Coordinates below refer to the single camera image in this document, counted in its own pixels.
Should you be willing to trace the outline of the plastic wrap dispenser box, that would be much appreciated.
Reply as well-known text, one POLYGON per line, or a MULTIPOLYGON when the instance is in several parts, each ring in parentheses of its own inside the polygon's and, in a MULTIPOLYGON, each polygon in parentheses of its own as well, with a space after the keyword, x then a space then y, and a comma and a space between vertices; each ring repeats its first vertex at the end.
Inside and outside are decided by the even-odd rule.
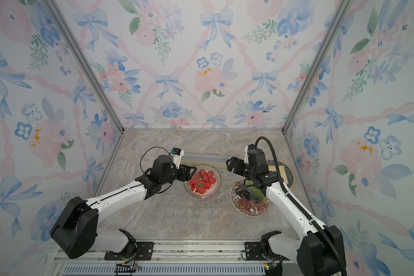
POLYGON ((199 154, 199 153, 185 153, 182 157, 183 161, 187 162, 198 162, 199 164, 207 163, 225 163, 229 160, 228 155, 219 154, 199 154))

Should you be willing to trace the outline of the glass plate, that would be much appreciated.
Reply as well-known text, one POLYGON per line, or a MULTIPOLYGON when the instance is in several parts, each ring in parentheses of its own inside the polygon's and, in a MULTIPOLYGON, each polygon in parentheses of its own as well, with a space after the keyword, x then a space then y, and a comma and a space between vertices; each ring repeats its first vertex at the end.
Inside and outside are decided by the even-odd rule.
POLYGON ((200 164, 189 181, 185 182, 186 191, 195 198, 208 198, 216 194, 221 186, 219 172, 212 166, 200 164))

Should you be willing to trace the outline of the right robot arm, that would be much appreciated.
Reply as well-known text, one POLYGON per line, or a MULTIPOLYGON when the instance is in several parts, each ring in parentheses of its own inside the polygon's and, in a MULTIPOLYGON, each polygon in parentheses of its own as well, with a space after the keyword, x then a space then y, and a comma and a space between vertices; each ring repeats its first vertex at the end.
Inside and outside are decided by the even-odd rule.
POLYGON ((305 276, 347 275, 340 230, 327 226, 298 200, 285 183, 279 166, 273 171, 269 169, 261 149, 248 149, 245 159, 231 157, 226 166, 228 171, 251 181, 288 219, 298 236, 292 239, 280 231, 263 235, 261 247, 266 258, 293 261, 305 276))

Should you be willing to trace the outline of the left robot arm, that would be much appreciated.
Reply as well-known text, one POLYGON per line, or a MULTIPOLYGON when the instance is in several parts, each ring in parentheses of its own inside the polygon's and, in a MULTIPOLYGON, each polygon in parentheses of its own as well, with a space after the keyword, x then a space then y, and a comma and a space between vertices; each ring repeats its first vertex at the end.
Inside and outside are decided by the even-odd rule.
POLYGON ((107 194, 84 200, 72 198, 52 226, 50 237, 70 259, 94 251, 129 260, 138 252, 136 239, 126 230, 103 231, 98 225, 110 215, 158 194, 162 186, 189 181, 195 167, 181 164, 179 155, 160 155, 141 176, 107 194))

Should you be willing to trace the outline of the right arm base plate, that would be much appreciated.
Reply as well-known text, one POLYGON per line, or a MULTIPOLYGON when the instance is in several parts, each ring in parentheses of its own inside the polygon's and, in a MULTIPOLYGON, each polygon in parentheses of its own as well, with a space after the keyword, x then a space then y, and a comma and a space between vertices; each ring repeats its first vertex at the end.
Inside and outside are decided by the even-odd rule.
POLYGON ((276 256, 268 256, 264 253, 260 242, 246 241, 244 242, 243 258, 246 261, 275 261, 276 256))

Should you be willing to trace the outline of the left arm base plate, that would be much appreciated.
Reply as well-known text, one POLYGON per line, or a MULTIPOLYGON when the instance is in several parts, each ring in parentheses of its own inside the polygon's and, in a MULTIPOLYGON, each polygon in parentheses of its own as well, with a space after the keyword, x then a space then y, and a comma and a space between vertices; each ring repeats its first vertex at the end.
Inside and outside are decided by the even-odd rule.
POLYGON ((107 251, 104 260, 106 261, 150 261, 154 249, 151 241, 129 241, 120 253, 107 251))

